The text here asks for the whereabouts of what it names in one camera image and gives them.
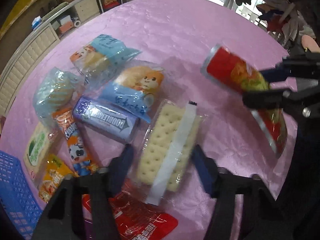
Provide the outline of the orange cartoon snack pack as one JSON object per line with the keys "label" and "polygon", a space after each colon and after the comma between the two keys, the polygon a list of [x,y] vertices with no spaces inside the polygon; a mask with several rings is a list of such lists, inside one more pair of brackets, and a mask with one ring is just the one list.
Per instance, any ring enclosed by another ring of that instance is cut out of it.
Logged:
{"label": "orange cartoon snack pack", "polygon": [[52,116],[65,136],[69,157],[76,174],[78,176],[93,174],[98,169],[98,165],[84,144],[80,129],[73,117],[72,109],[65,108],[56,111]]}

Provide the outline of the red snack packet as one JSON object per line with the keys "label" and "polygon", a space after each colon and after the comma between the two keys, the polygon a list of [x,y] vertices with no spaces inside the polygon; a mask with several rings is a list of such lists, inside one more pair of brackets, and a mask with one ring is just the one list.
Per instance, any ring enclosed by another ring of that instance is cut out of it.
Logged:
{"label": "red snack packet", "polygon": [[172,215],[140,202],[137,189],[126,179],[121,192],[109,199],[121,239],[163,239],[177,226]]}

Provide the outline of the cracker pack white strip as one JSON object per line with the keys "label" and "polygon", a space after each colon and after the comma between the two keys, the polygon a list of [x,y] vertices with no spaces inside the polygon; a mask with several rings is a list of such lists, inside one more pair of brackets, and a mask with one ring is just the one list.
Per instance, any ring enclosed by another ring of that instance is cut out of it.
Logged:
{"label": "cracker pack white strip", "polygon": [[146,189],[144,203],[158,206],[166,193],[178,191],[202,120],[195,102],[184,107],[162,103],[146,133],[136,168],[136,179]]}

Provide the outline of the purple Doublemint gum box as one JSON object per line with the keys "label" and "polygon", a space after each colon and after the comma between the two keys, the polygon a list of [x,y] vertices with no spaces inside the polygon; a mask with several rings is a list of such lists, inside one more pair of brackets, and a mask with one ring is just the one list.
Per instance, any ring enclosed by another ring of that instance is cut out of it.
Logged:
{"label": "purple Doublemint gum box", "polygon": [[114,140],[131,142],[140,119],[111,103],[82,96],[73,108],[73,116],[86,126]]}

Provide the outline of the blue fox bread pack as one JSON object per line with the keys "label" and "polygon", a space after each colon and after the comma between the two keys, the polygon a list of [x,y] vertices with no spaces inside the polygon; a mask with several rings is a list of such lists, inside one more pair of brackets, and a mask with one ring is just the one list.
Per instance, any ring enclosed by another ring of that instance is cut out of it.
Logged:
{"label": "blue fox bread pack", "polygon": [[127,61],[140,53],[140,50],[127,47],[121,40],[100,34],[69,59],[85,76],[87,85],[97,88],[112,80],[123,70]]}
{"label": "blue fox bread pack", "polygon": [[99,98],[151,122],[149,111],[164,80],[164,69],[150,62],[136,61],[108,82]]}

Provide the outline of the teal wafer snack bag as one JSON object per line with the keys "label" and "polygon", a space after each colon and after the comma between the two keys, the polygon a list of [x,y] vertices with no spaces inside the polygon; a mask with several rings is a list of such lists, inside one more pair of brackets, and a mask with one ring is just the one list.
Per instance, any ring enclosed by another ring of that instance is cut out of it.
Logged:
{"label": "teal wafer snack bag", "polygon": [[53,113],[70,105],[83,91],[84,77],[59,68],[52,68],[38,85],[33,96],[33,108],[39,121],[55,127]]}

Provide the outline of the yellow snack packet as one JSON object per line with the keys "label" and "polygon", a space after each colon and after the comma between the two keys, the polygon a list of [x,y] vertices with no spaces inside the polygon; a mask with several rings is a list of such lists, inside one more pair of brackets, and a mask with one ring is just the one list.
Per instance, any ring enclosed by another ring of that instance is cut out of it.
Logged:
{"label": "yellow snack packet", "polygon": [[69,174],[74,177],[78,176],[58,156],[54,154],[48,155],[44,173],[39,184],[40,199],[48,203],[61,181]]}

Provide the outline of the green label cracker pack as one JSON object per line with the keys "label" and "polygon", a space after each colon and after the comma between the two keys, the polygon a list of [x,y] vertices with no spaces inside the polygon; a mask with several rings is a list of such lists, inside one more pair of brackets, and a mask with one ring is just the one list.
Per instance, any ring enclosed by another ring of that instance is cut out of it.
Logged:
{"label": "green label cracker pack", "polygon": [[56,129],[50,129],[41,122],[37,124],[26,145],[23,156],[23,162],[34,184],[38,184],[50,148],[56,140]]}

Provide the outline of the blue plastic basket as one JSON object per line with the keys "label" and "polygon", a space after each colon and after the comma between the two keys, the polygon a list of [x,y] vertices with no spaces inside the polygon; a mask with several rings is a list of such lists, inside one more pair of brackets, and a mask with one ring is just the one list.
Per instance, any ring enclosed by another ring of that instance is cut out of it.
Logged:
{"label": "blue plastic basket", "polygon": [[21,162],[3,151],[1,206],[20,235],[31,239],[42,210],[27,183]]}

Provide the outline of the pink tablecloth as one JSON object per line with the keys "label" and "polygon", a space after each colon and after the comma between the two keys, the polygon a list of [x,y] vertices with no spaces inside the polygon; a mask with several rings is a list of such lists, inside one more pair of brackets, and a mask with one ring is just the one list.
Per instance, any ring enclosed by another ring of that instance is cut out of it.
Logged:
{"label": "pink tablecloth", "polygon": [[207,0],[135,0],[82,25],[57,44],[25,81],[7,115],[1,150],[22,159],[38,123],[33,94],[54,67],[72,71],[70,56],[100,34],[111,35],[140,50],[139,59],[161,65],[166,98],[177,104],[192,100],[207,117],[200,145],[204,152],[240,176],[258,174],[274,196],[287,175],[297,126],[287,116],[287,146],[280,158],[241,98],[212,83],[200,72],[216,44],[257,69],[275,66],[286,50],[270,35],[235,12]]}

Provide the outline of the tissue box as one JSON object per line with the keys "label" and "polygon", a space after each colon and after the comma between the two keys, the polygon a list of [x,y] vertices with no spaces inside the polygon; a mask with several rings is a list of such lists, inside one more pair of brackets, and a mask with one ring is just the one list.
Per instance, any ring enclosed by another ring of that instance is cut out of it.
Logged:
{"label": "tissue box", "polygon": [[31,23],[31,28],[35,30],[42,23],[42,18],[37,16]]}

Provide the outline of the cream TV cabinet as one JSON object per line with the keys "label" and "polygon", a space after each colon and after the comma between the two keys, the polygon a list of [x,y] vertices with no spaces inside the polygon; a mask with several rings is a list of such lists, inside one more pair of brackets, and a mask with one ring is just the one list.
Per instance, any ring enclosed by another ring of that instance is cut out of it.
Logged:
{"label": "cream TV cabinet", "polygon": [[99,14],[96,0],[74,0],[26,37],[1,73],[1,115],[9,112],[22,84],[61,38]]}

